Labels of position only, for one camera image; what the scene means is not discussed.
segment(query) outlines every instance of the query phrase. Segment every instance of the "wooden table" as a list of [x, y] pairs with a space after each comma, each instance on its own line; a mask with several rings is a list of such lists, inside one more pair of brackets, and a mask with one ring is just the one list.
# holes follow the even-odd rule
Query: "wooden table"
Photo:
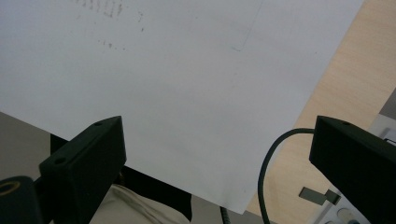
[[[395, 87], [396, 1], [365, 1], [295, 127], [313, 128], [323, 115], [368, 129]], [[324, 193], [330, 186], [308, 160], [311, 141], [306, 134], [288, 140], [265, 179], [267, 211], [276, 223], [307, 223], [320, 205], [299, 198], [301, 189]], [[260, 214], [257, 195], [247, 210]]]

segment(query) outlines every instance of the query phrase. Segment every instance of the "desk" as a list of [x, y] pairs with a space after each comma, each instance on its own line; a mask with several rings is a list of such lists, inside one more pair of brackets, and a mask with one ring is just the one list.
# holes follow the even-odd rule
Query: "desk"
[[[317, 115], [368, 129], [396, 86], [396, 2], [365, 1], [295, 127]], [[308, 160], [312, 136], [297, 135], [279, 152], [264, 183], [269, 218], [307, 223], [319, 205], [298, 197], [302, 187], [325, 192], [330, 182]], [[257, 195], [247, 210], [260, 214]]]

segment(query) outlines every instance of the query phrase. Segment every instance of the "white paper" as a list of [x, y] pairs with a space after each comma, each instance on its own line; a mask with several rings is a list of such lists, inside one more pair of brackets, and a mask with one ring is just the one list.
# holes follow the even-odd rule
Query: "white paper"
[[362, 0], [1, 1], [0, 111], [242, 213]]

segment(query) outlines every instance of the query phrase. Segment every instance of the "beige fabric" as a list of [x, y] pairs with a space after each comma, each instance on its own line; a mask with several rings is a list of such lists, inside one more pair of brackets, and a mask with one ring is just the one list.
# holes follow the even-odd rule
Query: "beige fabric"
[[188, 224], [177, 210], [142, 197], [119, 185], [112, 185], [91, 220], [92, 224]]

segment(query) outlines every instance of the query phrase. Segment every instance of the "gray floor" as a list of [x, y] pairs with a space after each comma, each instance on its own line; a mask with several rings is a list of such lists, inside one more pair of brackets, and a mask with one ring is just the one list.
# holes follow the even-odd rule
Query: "gray floor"
[[[0, 180], [14, 175], [39, 177], [37, 165], [50, 154], [50, 134], [0, 112]], [[222, 223], [219, 207], [192, 197], [192, 224]], [[232, 223], [262, 223], [249, 212], [229, 212]]]

